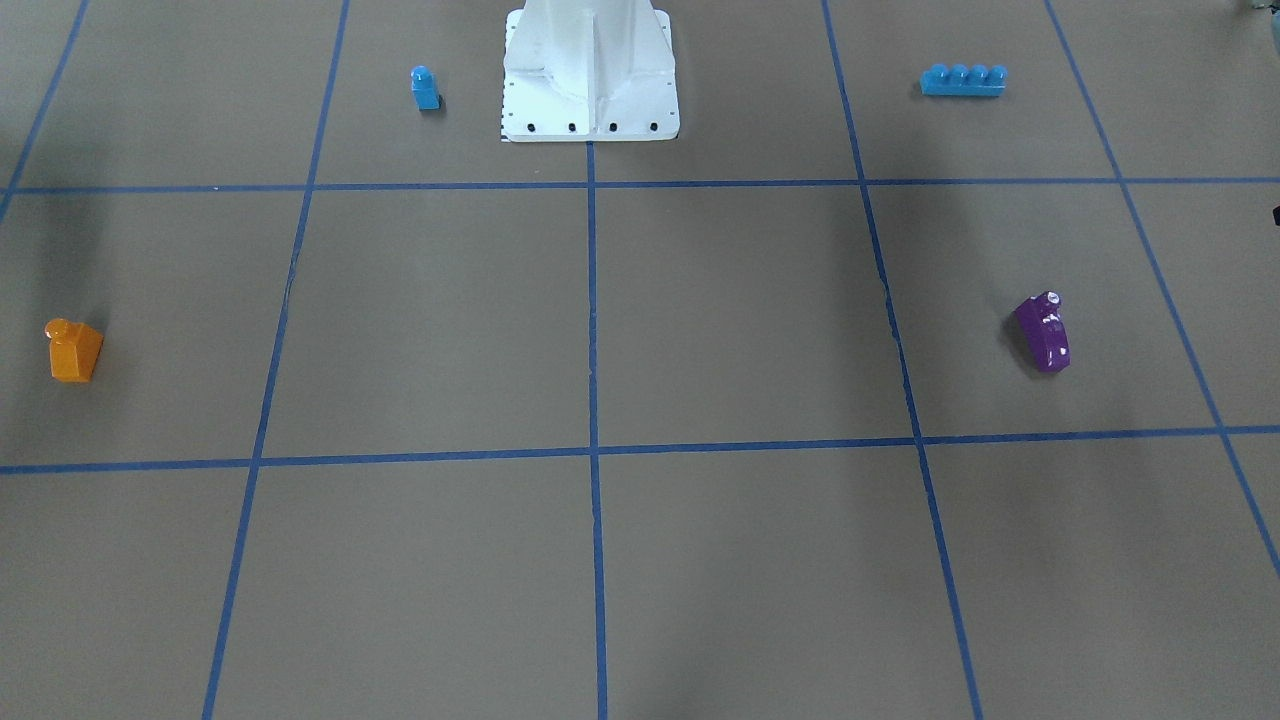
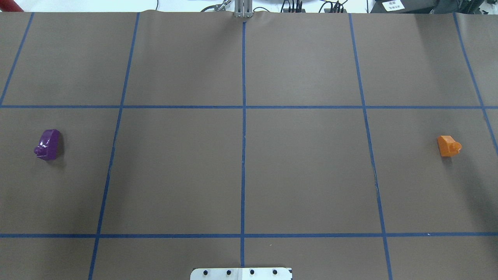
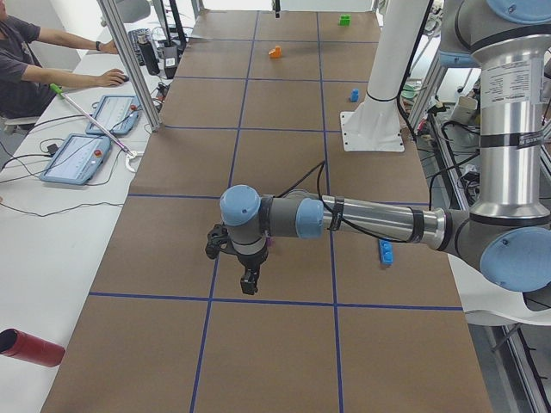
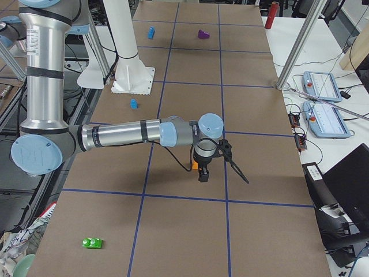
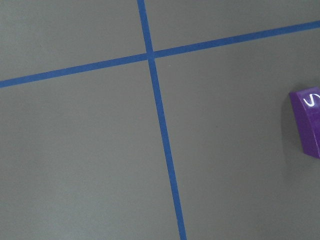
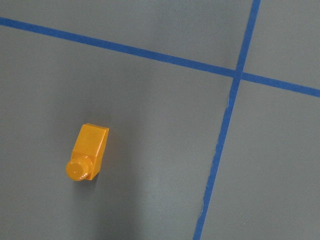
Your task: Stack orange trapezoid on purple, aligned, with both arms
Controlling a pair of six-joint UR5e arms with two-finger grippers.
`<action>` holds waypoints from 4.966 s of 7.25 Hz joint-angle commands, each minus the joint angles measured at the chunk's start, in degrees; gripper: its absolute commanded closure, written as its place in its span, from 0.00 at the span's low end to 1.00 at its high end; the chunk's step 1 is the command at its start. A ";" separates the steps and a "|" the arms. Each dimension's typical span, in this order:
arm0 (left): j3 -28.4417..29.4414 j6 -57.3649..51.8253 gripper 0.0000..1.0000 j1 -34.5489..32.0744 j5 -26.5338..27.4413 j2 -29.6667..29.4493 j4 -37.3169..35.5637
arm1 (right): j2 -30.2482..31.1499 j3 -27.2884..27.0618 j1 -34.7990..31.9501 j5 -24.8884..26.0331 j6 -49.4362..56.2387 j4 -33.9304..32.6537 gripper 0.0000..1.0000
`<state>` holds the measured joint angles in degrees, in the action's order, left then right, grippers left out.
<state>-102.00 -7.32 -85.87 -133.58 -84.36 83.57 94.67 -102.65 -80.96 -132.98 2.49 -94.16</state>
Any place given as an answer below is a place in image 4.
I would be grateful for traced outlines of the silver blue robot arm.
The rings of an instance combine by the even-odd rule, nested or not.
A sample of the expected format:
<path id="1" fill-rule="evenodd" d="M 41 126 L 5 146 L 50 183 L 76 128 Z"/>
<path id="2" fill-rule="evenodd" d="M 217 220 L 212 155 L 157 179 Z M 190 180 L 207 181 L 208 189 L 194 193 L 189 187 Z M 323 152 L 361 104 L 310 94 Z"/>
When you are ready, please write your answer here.
<path id="1" fill-rule="evenodd" d="M 94 148 L 159 141 L 164 148 L 190 145 L 199 181 L 209 178 L 208 164 L 224 144 L 223 120 L 207 113 L 198 121 L 179 117 L 140 120 L 106 126 L 69 125 L 63 119 L 65 36 L 87 34 L 87 1 L 20 1 L 27 27 L 27 118 L 13 143 L 11 156 L 24 172 L 43 175 L 66 159 Z"/>

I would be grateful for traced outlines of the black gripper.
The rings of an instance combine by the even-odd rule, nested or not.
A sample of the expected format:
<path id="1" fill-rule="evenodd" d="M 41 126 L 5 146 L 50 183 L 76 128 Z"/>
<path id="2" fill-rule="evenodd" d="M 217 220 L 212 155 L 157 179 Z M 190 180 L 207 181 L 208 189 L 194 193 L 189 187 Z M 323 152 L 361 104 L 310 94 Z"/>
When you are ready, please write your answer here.
<path id="1" fill-rule="evenodd" d="M 201 156 L 197 152 L 193 154 L 194 161 L 197 163 L 198 167 L 198 181 L 199 182 L 208 182 L 209 180 L 209 171 L 207 169 L 208 164 L 214 158 L 214 155 L 211 156 Z"/>

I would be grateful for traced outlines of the grey robot arm at edge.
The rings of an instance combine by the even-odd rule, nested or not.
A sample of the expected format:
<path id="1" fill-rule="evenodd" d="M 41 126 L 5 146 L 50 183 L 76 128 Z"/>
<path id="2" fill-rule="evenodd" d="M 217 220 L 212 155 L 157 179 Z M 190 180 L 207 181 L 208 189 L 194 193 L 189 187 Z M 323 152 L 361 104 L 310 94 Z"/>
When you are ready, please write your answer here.
<path id="1" fill-rule="evenodd" d="M 27 51 L 27 28 L 19 17 L 1 18 L 1 43 L 6 48 L 15 44 L 22 52 Z"/>

